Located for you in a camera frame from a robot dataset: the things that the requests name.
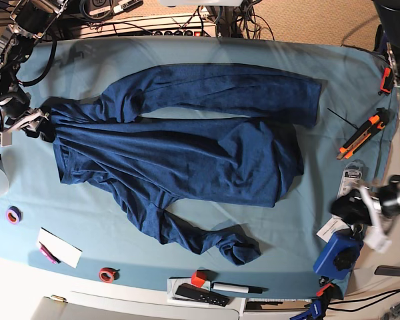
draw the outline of blue plastic part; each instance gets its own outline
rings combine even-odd
[[[318,317],[321,316],[320,300],[315,300],[314,302],[312,302],[312,304],[309,306],[309,309],[306,310],[306,312],[296,315],[290,318],[290,320],[304,320],[308,319],[308,316],[312,316],[313,319],[317,319]]]
[[[360,256],[360,250],[363,247],[363,242],[361,240],[356,240],[352,237],[344,235],[342,233],[334,233],[330,238],[329,242],[326,244],[325,248],[321,252],[320,256],[314,263],[314,272],[318,275],[328,277],[330,279],[344,279],[348,272],[354,267],[354,262],[349,269],[338,270],[333,264],[338,253],[342,250],[348,248],[354,248],[356,253],[355,260]]]

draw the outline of red tape roll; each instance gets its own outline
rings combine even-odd
[[[99,270],[99,278],[102,282],[112,283],[116,273],[117,271],[112,268],[102,268]]]

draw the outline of blue long-sleeve shirt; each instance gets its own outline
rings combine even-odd
[[[62,183],[111,192],[141,232],[236,265],[259,248],[229,230],[204,231],[166,211],[182,198],[273,207],[303,173],[295,129],[316,121],[320,84],[248,65],[165,65],[110,85],[92,104],[53,106]],[[162,107],[244,118],[146,119]]]

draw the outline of black remote control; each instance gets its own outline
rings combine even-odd
[[[180,285],[176,290],[176,294],[196,301],[206,302],[210,305],[220,305],[222,307],[226,306],[229,302],[229,298],[224,295],[200,289],[188,283]]]

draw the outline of white paper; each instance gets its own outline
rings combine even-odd
[[[52,255],[62,262],[65,262],[73,268],[77,267],[81,256],[81,250],[78,250],[78,248],[73,247],[43,228],[40,229],[37,242],[44,245]]]
[[[328,222],[317,232],[324,241],[329,242],[335,231],[348,229],[348,225],[340,219],[330,218]]]

